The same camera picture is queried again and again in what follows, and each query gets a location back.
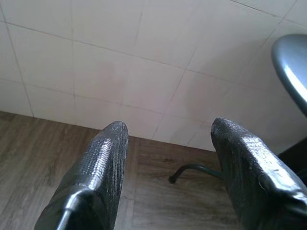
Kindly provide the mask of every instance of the floor plank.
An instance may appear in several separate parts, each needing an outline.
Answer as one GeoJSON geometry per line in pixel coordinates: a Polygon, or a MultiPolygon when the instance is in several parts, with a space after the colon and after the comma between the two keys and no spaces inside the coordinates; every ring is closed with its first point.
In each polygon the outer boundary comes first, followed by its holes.
{"type": "MultiPolygon", "coordinates": [[[[65,172],[98,130],[0,112],[0,229],[30,230],[65,172]]],[[[216,154],[130,137],[115,230],[238,230],[223,182],[183,164],[219,170],[216,154]]]]}

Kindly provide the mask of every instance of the wall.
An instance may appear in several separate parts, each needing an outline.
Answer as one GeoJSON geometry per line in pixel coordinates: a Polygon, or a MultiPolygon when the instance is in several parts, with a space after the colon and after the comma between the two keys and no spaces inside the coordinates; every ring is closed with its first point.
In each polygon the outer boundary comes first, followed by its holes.
{"type": "Polygon", "coordinates": [[[0,0],[0,110],[212,150],[232,119],[276,152],[307,119],[270,60],[305,0],[0,0]]]}

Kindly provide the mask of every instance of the metal chair leg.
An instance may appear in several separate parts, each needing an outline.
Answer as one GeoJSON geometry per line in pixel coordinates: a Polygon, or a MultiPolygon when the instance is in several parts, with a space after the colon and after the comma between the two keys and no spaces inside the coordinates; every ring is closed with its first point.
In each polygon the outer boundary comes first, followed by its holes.
{"type": "Polygon", "coordinates": [[[214,170],[211,170],[211,169],[208,169],[206,168],[205,166],[203,165],[200,165],[200,164],[186,164],[186,165],[183,165],[181,166],[176,172],[174,175],[170,176],[168,178],[168,181],[171,183],[171,184],[174,184],[177,180],[177,178],[183,173],[183,171],[185,171],[186,169],[195,169],[195,170],[199,170],[199,171],[202,171],[202,172],[205,172],[205,173],[208,173],[210,174],[211,176],[215,176],[217,178],[220,178],[220,179],[223,179],[223,176],[220,172],[217,172],[217,171],[214,171],[214,170]]]}

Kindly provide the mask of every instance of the floor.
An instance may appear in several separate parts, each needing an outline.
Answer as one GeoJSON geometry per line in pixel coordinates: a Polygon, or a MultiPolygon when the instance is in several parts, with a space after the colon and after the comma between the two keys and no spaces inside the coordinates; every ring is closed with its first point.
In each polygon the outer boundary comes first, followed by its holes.
{"type": "MultiPolygon", "coordinates": [[[[98,130],[0,112],[0,229],[31,230],[64,173],[98,130]]],[[[238,230],[214,152],[130,137],[116,230],[238,230]]]]}

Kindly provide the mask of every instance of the white tile wall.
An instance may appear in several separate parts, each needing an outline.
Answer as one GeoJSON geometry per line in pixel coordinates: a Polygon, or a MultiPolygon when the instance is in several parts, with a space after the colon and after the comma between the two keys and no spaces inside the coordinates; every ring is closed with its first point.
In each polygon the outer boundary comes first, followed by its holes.
{"type": "Polygon", "coordinates": [[[80,96],[76,96],[75,100],[76,124],[79,126],[103,129],[119,120],[119,104],[80,96]]]}
{"type": "Polygon", "coordinates": [[[185,68],[219,1],[152,0],[146,3],[135,54],[185,68]]]}
{"type": "Polygon", "coordinates": [[[71,0],[0,0],[7,22],[71,38],[71,0]]]}
{"type": "Polygon", "coordinates": [[[183,72],[183,69],[135,57],[123,103],[164,113],[183,72]]]}
{"type": "Polygon", "coordinates": [[[73,95],[26,85],[34,117],[75,124],[73,95]]]}
{"type": "Polygon", "coordinates": [[[32,116],[23,84],[0,80],[0,110],[32,116]]]}
{"type": "Polygon", "coordinates": [[[165,115],[153,139],[178,145],[187,145],[199,130],[201,122],[165,115]]]}
{"type": "Polygon", "coordinates": [[[129,135],[152,139],[163,114],[123,105],[119,119],[126,123],[129,135]]]}
{"type": "Polygon", "coordinates": [[[224,80],[186,71],[167,114],[205,121],[230,87],[224,80]]]}
{"type": "Polygon", "coordinates": [[[279,18],[225,0],[204,29],[189,70],[234,80],[276,28],[279,18]]]}
{"type": "Polygon", "coordinates": [[[132,53],[143,0],[72,0],[73,38],[132,53]]]}
{"type": "Polygon", "coordinates": [[[0,23],[0,79],[22,82],[5,23],[0,23]]]}
{"type": "Polygon", "coordinates": [[[9,25],[26,84],[73,93],[71,41],[9,25]]]}
{"type": "Polygon", "coordinates": [[[307,34],[294,3],[0,0],[0,110],[207,150],[223,116],[280,152],[307,135],[271,64],[276,38],[307,34]]]}
{"type": "Polygon", "coordinates": [[[74,42],[76,95],[121,103],[132,57],[74,42]]]}
{"type": "Polygon", "coordinates": [[[295,0],[233,0],[279,17],[284,17],[295,0]]]}
{"type": "Polygon", "coordinates": [[[287,14],[286,19],[295,23],[298,23],[303,26],[307,26],[307,1],[306,0],[297,0],[294,7],[287,14]]]}

